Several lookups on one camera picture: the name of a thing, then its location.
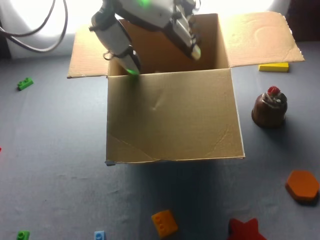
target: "gray tabletop surface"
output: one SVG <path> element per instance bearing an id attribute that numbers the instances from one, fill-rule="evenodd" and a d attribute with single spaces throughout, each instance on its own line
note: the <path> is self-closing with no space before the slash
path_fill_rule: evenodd
<path id="1" fill-rule="evenodd" d="M 285 189 L 294 169 L 320 180 L 320 42 L 300 43 L 290 73 L 232 69 L 245 159 L 107 167 L 105 77 L 66 79 L 70 57 L 0 63 L 0 240 L 157 240 L 151 215 L 173 212 L 168 240 L 226 240 L 230 218 L 257 218 L 268 240 L 320 239 L 320 205 Z M 34 84 L 17 91 L 17 83 Z M 286 124 L 263 130 L 256 97 L 276 85 Z"/>

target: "green toy block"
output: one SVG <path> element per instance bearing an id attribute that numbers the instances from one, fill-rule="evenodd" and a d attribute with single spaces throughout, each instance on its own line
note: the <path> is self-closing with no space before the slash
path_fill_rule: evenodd
<path id="1" fill-rule="evenodd" d="M 18 88 L 21 91 L 21 90 L 29 87 L 32 84 L 34 84 L 34 82 L 32 81 L 31 77 L 27 77 L 24 81 L 20 81 L 18 83 Z"/>
<path id="2" fill-rule="evenodd" d="M 19 231 L 16 235 L 16 240 L 29 240 L 30 232 L 29 231 Z"/>

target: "white backdrop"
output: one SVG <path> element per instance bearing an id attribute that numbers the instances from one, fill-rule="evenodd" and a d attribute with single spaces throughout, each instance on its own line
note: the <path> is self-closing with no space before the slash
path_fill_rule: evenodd
<path id="1" fill-rule="evenodd" d="M 25 33 L 41 25 L 47 16 L 52 0 L 0 0 L 0 16 L 3 28 L 8 32 Z M 89 24 L 92 15 L 101 7 L 102 0 L 67 0 L 69 21 L 67 34 L 53 52 L 39 54 L 27 51 L 8 41 L 13 58 L 71 55 L 77 28 Z M 199 13 L 238 13 L 274 11 L 285 15 L 290 0 L 202 0 Z M 24 37 L 23 42 L 37 48 L 52 45 L 59 37 L 64 24 L 62 0 L 56 0 L 47 25 L 36 35 Z"/>

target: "raspberry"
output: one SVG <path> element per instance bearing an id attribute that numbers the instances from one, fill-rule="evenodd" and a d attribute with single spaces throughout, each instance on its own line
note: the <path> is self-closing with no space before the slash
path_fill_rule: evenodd
<path id="1" fill-rule="evenodd" d="M 276 86 L 271 86 L 271 87 L 269 87 L 267 93 L 268 93 L 268 95 L 278 95 L 280 92 L 281 91 L 279 88 L 277 88 Z"/>

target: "lego brick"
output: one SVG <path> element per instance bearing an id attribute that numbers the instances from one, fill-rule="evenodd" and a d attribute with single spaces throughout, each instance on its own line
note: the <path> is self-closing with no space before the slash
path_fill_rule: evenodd
<path id="1" fill-rule="evenodd" d="M 160 238 L 169 236 L 178 230 L 178 225 L 169 210 L 158 212 L 151 218 Z"/>
<path id="2" fill-rule="evenodd" d="M 105 231 L 95 231 L 94 240 L 107 240 Z"/>
<path id="3" fill-rule="evenodd" d="M 32 81 L 31 77 L 27 77 L 25 80 L 20 81 L 17 85 L 19 90 L 23 90 L 27 87 L 29 87 L 30 85 L 34 84 L 34 82 Z"/>
<path id="4" fill-rule="evenodd" d="M 258 220 L 256 218 L 247 222 L 241 222 L 237 219 L 229 221 L 228 240 L 267 240 L 259 233 Z"/>
<path id="5" fill-rule="evenodd" d="M 16 240 L 28 240 L 30 236 L 29 231 L 19 231 L 16 235 Z"/>
<path id="6" fill-rule="evenodd" d="M 317 179 L 311 172 L 305 170 L 293 170 L 286 181 L 285 188 L 299 203 L 312 203 L 319 195 Z"/>
<path id="7" fill-rule="evenodd" d="M 258 67 L 261 72 L 281 72 L 287 73 L 289 70 L 289 63 L 280 62 L 280 63 L 270 63 L 270 64 L 260 64 Z"/>

